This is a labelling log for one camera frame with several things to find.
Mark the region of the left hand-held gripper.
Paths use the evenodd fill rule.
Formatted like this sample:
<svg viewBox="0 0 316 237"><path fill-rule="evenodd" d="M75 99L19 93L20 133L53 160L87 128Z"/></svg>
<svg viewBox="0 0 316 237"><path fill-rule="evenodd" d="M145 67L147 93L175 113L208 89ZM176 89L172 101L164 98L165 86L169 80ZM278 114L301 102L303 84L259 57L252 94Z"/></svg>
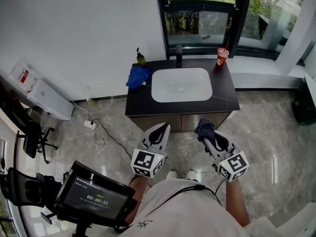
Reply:
<svg viewBox="0 0 316 237"><path fill-rule="evenodd" d="M131 168L136 175L154 178L167 157L166 147L171 126L168 123L154 125L144 132L142 143L134 149Z"/></svg>

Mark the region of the white sink basin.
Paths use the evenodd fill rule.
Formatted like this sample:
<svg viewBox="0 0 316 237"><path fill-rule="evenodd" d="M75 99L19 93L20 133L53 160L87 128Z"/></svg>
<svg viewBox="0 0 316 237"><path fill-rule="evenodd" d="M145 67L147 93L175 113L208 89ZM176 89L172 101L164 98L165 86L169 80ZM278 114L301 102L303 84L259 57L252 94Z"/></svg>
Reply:
<svg viewBox="0 0 316 237"><path fill-rule="evenodd" d="M158 70L152 75L152 98L159 103L206 101L213 94L209 73L201 67Z"/></svg>

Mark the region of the dark grey cloth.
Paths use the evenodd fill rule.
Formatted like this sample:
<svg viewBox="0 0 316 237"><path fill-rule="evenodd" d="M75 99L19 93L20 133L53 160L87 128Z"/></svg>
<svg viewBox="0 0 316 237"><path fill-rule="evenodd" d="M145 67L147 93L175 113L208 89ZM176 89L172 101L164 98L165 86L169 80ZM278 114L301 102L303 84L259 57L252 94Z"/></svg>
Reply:
<svg viewBox="0 0 316 237"><path fill-rule="evenodd" d="M215 142L215 127L214 124L205 118L201 118L197 127L194 130L199 142L203 142L204 138L208 139L211 143Z"/></svg>

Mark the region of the black faucet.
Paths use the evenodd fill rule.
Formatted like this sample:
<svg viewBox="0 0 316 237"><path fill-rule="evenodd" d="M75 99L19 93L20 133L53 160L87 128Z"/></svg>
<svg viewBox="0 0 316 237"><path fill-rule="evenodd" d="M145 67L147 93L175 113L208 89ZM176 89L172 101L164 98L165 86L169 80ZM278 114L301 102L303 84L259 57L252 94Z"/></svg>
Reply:
<svg viewBox="0 0 316 237"><path fill-rule="evenodd" d="M182 61L182 45L177 44L176 45L176 67L181 68L183 66Z"/></svg>

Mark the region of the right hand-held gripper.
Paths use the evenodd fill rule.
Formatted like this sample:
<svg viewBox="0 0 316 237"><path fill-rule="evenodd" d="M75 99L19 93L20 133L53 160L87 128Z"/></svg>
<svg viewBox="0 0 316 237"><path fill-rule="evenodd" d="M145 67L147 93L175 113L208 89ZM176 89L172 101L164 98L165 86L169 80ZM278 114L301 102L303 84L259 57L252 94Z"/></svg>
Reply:
<svg viewBox="0 0 316 237"><path fill-rule="evenodd" d="M208 138L203 139L207 151L214 158L213 166L228 182L234 181L246 173L249 162L230 135L215 130L214 136L215 146Z"/></svg>

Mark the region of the white box appliance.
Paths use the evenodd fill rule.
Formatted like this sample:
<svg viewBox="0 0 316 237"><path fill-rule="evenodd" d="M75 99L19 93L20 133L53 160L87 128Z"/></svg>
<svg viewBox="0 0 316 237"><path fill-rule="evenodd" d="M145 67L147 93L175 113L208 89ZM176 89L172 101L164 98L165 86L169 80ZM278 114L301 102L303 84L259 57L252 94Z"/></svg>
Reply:
<svg viewBox="0 0 316 237"><path fill-rule="evenodd" d="M27 99L60 120L70 120L74 106L42 79L36 80Z"/></svg>

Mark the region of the person's right forearm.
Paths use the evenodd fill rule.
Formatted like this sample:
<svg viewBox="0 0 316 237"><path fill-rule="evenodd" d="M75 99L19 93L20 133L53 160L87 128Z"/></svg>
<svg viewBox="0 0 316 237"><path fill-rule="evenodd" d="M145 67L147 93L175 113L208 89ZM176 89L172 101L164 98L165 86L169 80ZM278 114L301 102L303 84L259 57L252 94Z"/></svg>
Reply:
<svg viewBox="0 0 316 237"><path fill-rule="evenodd" d="M242 227L250 224L249 214L238 179L231 182L226 181L226 210Z"/></svg>

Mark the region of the person's white shirt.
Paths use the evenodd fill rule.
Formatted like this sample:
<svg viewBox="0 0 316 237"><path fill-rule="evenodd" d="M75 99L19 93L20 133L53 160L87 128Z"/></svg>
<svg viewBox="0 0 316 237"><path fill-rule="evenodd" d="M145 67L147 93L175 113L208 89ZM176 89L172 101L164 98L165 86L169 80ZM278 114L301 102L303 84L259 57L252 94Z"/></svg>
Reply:
<svg viewBox="0 0 316 237"><path fill-rule="evenodd" d="M195 184L166 179L154 185L119 237L282 237L266 217L242 226L207 189L181 192Z"/></svg>

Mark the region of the black chest-mounted monitor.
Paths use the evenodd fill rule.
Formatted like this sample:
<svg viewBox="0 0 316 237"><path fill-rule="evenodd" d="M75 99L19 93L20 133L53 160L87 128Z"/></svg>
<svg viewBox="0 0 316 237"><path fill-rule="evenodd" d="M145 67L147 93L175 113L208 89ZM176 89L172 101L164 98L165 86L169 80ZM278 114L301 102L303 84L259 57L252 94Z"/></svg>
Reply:
<svg viewBox="0 0 316 237"><path fill-rule="evenodd" d="M75 161L54 202L59 219L76 224L125 226L135 190Z"/></svg>

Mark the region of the red drink cup with straw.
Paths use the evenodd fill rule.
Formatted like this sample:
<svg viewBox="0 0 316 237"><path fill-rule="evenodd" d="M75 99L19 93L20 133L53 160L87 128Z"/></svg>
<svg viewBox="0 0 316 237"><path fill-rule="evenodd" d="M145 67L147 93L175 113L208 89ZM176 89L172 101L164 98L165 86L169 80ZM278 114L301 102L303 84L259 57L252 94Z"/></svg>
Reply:
<svg viewBox="0 0 316 237"><path fill-rule="evenodd" d="M222 67L224 66L228 56L229 56L229 51L228 51L228 45L229 42L227 42L225 47L221 47L217 50L217 66Z"/></svg>

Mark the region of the green soap pump bottle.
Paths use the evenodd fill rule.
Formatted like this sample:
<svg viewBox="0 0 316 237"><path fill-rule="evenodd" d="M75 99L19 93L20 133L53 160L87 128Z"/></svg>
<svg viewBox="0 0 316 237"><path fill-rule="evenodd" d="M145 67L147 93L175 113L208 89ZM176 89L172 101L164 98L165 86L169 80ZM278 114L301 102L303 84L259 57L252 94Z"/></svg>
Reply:
<svg viewBox="0 0 316 237"><path fill-rule="evenodd" d="M137 52L136 58L137 58L138 64L140 66L146 67L147 66L146 59L145 59L144 55L140 53L139 48L136 49L136 52Z"/></svg>

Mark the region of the dark framed window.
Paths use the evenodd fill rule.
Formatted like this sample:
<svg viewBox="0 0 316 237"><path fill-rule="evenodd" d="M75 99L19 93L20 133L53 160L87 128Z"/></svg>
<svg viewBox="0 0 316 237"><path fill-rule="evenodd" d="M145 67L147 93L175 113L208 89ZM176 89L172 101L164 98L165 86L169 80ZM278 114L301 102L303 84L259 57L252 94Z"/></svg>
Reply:
<svg viewBox="0 0 316 237"><path fill-rule="evenodd" d="M214 55L227 42L236 55L276 60L303 12L304 0L158 0L166 56Z"/></svg>
<svg viewBox="0 0 316 237"><path fill-rule="evenodd" d="M9 237L11 233L11 216L7 204L5 176L5 141L0 139L0 237Z"/></svg>

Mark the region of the blue cloth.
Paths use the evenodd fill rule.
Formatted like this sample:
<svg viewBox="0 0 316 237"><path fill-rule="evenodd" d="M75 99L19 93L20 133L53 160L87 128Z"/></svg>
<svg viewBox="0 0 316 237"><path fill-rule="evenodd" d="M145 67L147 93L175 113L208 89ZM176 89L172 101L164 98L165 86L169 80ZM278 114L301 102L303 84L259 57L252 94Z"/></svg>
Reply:
<svg viewBox="0 0 316 237"><path fill-rule="evenodd" d="M130 89L139 88L150 76L152 71L143 66L132 67L126 86Z"/></svg>

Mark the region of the dark wooden vanity cabinet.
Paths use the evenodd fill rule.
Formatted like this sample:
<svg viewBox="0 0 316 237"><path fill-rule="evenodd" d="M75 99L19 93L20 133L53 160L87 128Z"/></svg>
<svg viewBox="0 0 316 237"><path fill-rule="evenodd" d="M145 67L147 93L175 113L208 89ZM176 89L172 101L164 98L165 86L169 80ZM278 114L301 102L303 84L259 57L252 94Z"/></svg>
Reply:
<svg viewBox="0 0 316 237"><path fill-rule="evenodd" d="M148 63L154 73L158 70L174 69L174 60ZM200 118L210 120L219 128L228 116L240 110L237 93L227 65L217 66L216 59L184 59L181 68L201 67L208 71L213 94L206 101L159 103L152 98L152 75L145 85L130 89L127 95L125 115L140 129L147 130L156 124L167 122L173 132L191 132Z"/></svg>

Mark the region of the black mesh office chair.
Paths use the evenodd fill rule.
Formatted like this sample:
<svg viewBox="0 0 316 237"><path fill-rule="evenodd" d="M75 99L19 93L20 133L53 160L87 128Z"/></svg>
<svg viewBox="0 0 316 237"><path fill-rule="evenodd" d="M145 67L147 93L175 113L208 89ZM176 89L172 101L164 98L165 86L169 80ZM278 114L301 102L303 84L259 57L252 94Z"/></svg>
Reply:
<svg viewBox="0 0 316 237"><path fill-rule="evenodd" d="M52 176L37 173L36 177L31 177L12 167L5 176L6 199L16 206L50 208L62 187L62 183L55 181Z"/></svg>

